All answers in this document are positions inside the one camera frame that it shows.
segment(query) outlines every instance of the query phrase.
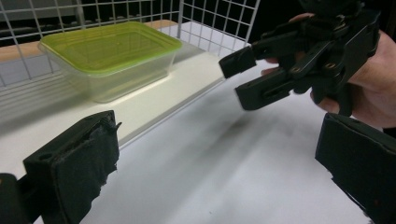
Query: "metal wire shelf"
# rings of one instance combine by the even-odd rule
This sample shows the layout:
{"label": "metal wire shelf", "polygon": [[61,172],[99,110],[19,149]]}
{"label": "metal wire shelf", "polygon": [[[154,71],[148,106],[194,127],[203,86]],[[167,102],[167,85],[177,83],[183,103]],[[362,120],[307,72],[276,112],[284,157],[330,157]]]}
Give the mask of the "metal wire shelf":
{"label": "metal wire shelf", "polygon": [[[248,44],[260,0],[0,0],[0,91],[59,76],[36,48],[44,35],[141,21],[224,56]],[[244,46],[225,45],[232,37]]]}

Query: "screw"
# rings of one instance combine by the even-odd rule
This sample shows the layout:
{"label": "screw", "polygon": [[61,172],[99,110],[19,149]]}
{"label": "screw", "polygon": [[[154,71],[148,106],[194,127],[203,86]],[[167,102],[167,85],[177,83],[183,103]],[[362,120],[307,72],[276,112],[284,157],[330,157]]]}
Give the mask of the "screw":
{"label": "screw", "polygon": [[327,69],[332,69],[332,68],[334,68],[335,67],[335,63],[327,63],[326,64],[326,68]]}
{"label": "screw", "polygon": [[299,72],[301,72],[301,68],[299,68],[299,67],[292,67],[290,71],[291,71],[292,73],[299,73]]}

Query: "black mechanical claw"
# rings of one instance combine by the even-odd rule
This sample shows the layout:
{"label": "black mechanical claw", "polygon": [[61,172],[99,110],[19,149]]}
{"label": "black mechanical claw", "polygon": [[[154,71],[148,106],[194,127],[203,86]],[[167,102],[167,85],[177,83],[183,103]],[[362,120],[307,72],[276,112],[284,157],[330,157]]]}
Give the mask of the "black mechanical claw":
{"label": "black mechanical claw", "polygon": [[0,174],[0,222],[79,223],[117,169],[119,126],[113,111],[88,116],[26,158],[20,180]]}
{"label": "black mechanical claw", "polygon": [[315,158],[374,223],[396,223],[396,139],[355,119],[327,114]]}
{"label": "black mechanical claw", "polygon": [[[278,58],[279,70],[235,89],[246,110],[276,102],[290,91],[304,93],[312,88],[316,103],[331,97],[340,105],[339,114],[350,116],[353,105],[347,82],[375,54],[378,17],[377,11],[356,7],[347,16],[316,15],[282,24],[221,59],[219,65],[229,78],[255,66],[256,60]],[[295,62],[295,53],[301,51],[304,57]]]}

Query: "white table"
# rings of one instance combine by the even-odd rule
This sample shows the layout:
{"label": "white table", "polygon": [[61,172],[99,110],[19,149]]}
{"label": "white table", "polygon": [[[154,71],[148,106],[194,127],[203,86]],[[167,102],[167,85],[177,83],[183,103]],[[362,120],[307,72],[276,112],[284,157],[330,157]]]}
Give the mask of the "white table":
{"label": "white table", "polygon": [[315,159],[324,112],[309,96],[243,111],[257,66],[123,148],[83,223],[367,223]]}

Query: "food storage container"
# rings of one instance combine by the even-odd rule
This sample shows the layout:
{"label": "food storage container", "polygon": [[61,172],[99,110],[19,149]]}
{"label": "food storage container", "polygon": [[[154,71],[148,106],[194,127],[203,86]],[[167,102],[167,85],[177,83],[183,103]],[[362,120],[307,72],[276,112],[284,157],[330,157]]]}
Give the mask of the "food storage container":
{"label": "food storage container", "polygon": [[38,46],[77,90],[107,103],[166,77],[182,44],[141,22],[128,21],[47,35]]}

